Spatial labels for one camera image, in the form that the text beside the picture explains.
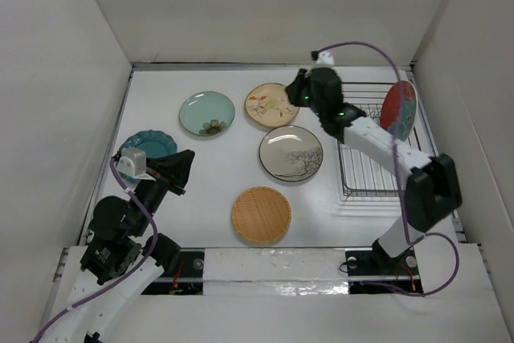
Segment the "dark teal scalloped plate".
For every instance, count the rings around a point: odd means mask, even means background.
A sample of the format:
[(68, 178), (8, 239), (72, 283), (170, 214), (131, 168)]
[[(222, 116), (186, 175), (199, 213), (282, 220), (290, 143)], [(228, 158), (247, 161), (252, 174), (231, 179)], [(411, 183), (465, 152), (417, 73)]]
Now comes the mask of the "dark teal scalloped plate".
[[(120, 146), (119, 151), (135, 148), (143, 151), (148, 161), (150, 158), (157, 159), (168, 157), (177, 152), (175, 140), (167, 133), (159, 130), (143, 130), (128, 137)], [(128, 166), (129, 157), (122, 156), (116, 165), (116, 171), (126, 179), (135, 177), (136, 179), (150, 179), (151, 172), (143, 171), (138, 166)]]

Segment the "beige bird plate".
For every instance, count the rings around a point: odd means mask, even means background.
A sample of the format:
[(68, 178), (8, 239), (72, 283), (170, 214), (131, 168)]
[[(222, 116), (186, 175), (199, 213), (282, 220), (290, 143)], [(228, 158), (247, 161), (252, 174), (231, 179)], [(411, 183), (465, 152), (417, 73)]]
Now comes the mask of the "beige bird plate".
[(300, 109), (289, 103), (285, 88), (278, 83), (261, 84), (254, 88), (244, 102), (247, 115), (268, 128), (284, 126), (291, 122)]

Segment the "light green flower plate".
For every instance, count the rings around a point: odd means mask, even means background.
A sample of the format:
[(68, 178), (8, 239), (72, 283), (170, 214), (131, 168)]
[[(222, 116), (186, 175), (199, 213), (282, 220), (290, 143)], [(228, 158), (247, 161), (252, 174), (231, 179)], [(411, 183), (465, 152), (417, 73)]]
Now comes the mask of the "light green flower plate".
[(200, 92), (184, 101), (178, 117), (182, 127), (200, 137), (216, 136), (232, 124), (235, 106), (220, 92)]

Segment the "cream tree plate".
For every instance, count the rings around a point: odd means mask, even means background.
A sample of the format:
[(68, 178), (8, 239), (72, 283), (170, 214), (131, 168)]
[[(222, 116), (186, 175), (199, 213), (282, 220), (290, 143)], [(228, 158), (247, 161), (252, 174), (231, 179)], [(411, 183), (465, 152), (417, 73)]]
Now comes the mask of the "cream tree plate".
[(259, 160), (272, 177), (283, 182), (302, 182), (320, 169), (324, 152), (312, 132), (289, 125), (264, 136), (259, 145)]

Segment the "red teal flower plate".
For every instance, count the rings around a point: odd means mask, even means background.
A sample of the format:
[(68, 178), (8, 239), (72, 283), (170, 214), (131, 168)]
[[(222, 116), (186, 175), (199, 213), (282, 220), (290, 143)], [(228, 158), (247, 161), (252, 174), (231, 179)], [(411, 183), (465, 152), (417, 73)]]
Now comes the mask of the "red teal flower plate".
[(418, 112), (418, 96), (414, 85), (402, 80), (393, 84), (381, 107), (379, 125), (401, 141), (413, 131)]

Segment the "woven bamboo plate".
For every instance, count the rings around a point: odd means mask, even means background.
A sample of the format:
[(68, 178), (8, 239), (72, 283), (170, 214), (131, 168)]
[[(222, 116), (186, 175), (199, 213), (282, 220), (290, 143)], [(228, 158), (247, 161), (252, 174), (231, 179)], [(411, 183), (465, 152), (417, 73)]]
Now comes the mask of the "woven bamboo plate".
[(232, 207), (231, 221), (246, 241), (270, 244), (280, 241), (292, 221), (292, 208), (278, 191), (256, 186), (242, 192)]

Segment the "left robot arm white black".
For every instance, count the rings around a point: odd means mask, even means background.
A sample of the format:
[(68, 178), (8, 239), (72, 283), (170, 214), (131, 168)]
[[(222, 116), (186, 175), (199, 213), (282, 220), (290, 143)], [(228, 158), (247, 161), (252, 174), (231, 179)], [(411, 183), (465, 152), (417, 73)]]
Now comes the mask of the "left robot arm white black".
[(93, 238), (67, 306), (34, 337), (35, 342), (106, 342), (133, 301), (158, 277), (179, 268), (180, 246), (157, 230), (153, 216), (168, 193), (185, 193), (195, 153), (183, 150), (148, 158), (122, 149), (109, 162), (127, 199), (107, 196), (96, 204)]

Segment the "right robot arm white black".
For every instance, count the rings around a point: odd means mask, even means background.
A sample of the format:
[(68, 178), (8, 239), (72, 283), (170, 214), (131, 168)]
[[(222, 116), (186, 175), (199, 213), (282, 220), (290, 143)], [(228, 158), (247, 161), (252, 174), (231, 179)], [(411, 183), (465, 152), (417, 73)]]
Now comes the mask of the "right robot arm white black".
[(373, 242), (371, 264), (378, 272), (391, 272), (405, 251), (462, 205), (454, 160), (445, 153), (435, 157), (412, 149), (346, 102), (341, 78), (333, 68), (301, 68), (286, 93), (291, 104), (310, 108), (329, 136), (395, 176), (401, 215)]

